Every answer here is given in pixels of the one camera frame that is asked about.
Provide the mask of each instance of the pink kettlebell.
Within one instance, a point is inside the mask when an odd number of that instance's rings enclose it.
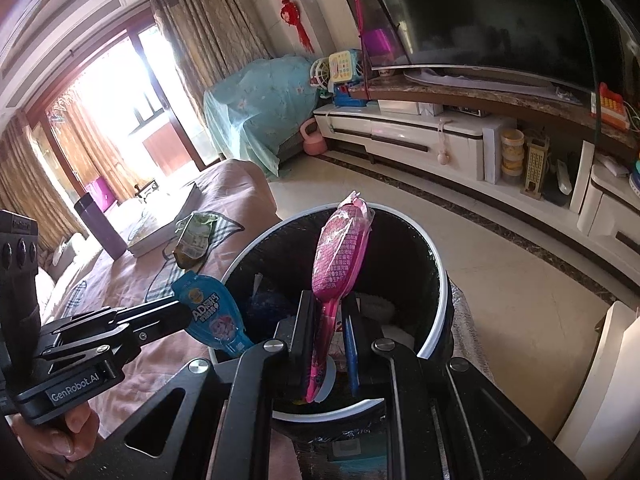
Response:
[[[316,124],[315,119],[309,119],[300,126],[300,134],[305,139],[302,147],[307,155],[322,155],[328,148],[320,130],[316,130],[311,134],[306,132],[312,124]]]

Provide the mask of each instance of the bolt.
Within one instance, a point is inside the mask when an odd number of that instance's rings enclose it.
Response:
[[[194,359],[189,363],[189,371],[192,374],[203,374],[209,369],[209,363],[204,359]]]
[[[375,346],[381,352],[391,352],[395,347],[396,343],[391,339],[387,339],[386,337],[382,339],[377,339],[374,341],[373,346]]]
[[[278,341],[277,339],[269,339],[265,341],[264,345],[262,345],[267,352],[271,354],[275,354],[284,348],[284,343],[282,341]]]
[[[469,361],[463,357],[453,357],[449,361],[449,368],[454,372],[466,372],[469,370]]]

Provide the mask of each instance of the human hand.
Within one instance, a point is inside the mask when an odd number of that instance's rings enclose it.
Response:
[[[65,422],[66,433],[47,424],[35,428],[16,415],[12,428],[31,458],[48,469],[67,474],[73,469],[73,462],[94,450],[100,418],[85,402],[66,412]],[[61,456],[68,462],[60,460]]]

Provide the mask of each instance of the pink plastic wrapper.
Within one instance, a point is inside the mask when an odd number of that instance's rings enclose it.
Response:
[[[358,277],[372,222],[373,211],[360,194],[353,191],[329,217],[320,233],[311,286],[322,304],[322,311],[314,341],[306,402],[313,402],[322,386],[338,307]]]

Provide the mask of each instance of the blue package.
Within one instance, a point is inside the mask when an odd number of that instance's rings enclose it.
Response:
[[[191,309],[186,333],[215,350],[240,357],[254,344],[244,333],[238,306],[226,286],[211,276],[190,270],[171,286],[178,301]]]

